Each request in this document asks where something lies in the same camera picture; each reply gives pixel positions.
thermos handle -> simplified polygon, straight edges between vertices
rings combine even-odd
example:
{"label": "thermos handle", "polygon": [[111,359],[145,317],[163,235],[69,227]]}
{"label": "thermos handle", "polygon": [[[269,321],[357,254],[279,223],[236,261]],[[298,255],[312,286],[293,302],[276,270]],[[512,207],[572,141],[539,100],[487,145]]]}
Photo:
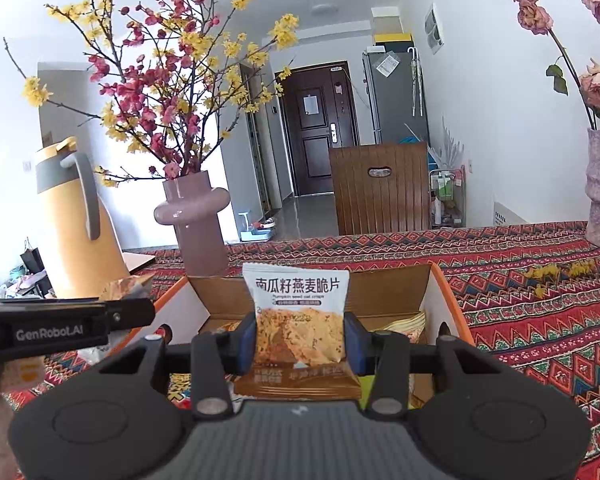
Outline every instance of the thermos handle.
{"label": "thermos handle", "polygon": [[100,237],[100,206],[98,204],[98,191],[96,190],[96,179],[91,171],[91,163],[88,157],[81,152],[66,156],[60,165],[63,168],[76,166],[80,184],[82,184],[82,195],[84,196],[84,208],[87,211],[87,234],[89,240],[97,240]]}

ceiling light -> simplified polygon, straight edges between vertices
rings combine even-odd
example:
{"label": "ceiling light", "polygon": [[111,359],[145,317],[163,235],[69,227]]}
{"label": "ceiling light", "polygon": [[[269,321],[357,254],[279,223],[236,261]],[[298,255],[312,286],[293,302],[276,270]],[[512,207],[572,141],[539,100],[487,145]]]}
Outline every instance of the ceiling light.
{"label": "ceiling light", "polygon": [[333,4],[318,4],[311,8],[313,16],[325,16],[327,14],[335,14],[338,12],[338,7]]}

tiled floor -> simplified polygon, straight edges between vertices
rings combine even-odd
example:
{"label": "tiled floor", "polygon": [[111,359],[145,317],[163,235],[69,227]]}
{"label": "tiled floor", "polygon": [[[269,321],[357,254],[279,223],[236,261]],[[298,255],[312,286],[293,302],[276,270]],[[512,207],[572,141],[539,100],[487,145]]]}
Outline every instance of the tiled floor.
{"label": "tiled floor", "polygon": [[332,194],[288,198],[274,218],[274,240],[338,235],[338,219]]}

brown door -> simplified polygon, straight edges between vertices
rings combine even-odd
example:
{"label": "brown door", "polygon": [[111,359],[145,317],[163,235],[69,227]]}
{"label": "brown door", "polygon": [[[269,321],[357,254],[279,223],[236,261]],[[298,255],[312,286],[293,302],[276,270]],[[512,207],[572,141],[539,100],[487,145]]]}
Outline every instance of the brown door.
{"label": "brown door", "polygon": [[329,148],[355,145],[352,94],[345,70],[348,73],[346,63],[294,70],[283,81],[298,195],[333,191]]}

rose leaf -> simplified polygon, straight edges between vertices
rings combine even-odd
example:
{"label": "rose leaf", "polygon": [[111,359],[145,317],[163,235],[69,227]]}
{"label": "rose leaf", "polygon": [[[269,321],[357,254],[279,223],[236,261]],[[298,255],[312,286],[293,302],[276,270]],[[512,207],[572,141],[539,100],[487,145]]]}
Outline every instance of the rose leaf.
{"label": "rose leaf", "polygon": [[567,90],[567,82],[563,77],[555,76],[554,77],[554,90],[558,92],[558,94],[569,95]]}
{"label": "rose leaf", "polygon": [[562,69],[558,65],[549,65],[546,69],[546,76],[562,77]]}

